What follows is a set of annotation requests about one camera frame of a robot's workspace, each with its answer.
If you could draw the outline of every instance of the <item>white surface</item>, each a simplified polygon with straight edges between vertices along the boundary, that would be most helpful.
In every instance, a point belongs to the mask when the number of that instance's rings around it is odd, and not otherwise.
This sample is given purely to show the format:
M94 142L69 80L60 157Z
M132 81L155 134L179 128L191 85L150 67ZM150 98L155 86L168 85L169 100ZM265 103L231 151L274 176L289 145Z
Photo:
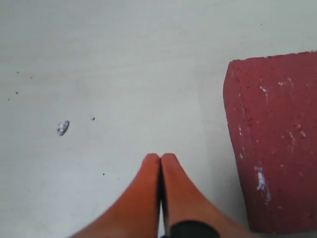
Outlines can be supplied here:
M316 50L316 20L315 0L2 0L0 237L71 235L149 152L176 153L246 225L222 101L228 63Z

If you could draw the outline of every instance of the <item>red block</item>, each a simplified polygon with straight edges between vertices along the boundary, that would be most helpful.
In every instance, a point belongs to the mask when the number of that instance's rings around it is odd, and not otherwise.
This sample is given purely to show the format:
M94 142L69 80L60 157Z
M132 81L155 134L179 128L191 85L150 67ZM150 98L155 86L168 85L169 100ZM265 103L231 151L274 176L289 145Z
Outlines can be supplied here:
M317 53L234 60L223 89L250 229L317 230Z

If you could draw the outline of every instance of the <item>red brick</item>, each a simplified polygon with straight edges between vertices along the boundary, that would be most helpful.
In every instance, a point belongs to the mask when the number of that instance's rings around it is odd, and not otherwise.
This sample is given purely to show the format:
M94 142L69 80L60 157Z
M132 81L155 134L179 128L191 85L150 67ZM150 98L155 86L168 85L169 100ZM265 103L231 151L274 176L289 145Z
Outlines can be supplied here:
M223 97L251 230L316 231L317 53L234 60Z

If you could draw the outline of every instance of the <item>brick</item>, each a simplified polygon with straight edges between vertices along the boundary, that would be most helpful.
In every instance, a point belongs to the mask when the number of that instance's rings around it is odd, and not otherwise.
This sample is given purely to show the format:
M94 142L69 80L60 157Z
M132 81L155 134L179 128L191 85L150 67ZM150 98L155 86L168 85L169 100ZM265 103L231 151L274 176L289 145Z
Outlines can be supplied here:
M232 61L223 98L250 229L317 230L317 53Z

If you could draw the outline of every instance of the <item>white floor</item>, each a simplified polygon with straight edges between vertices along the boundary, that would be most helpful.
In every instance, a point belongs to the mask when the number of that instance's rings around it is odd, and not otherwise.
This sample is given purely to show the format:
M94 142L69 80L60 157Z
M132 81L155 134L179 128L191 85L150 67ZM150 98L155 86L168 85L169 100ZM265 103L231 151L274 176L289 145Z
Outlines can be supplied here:
M316 8L2 0L0 237L71 235L114 202L149 152L176 153L206 197L247 225L222 101L226 69L233 59L316 50ZM59 137L63 120L70 128Z

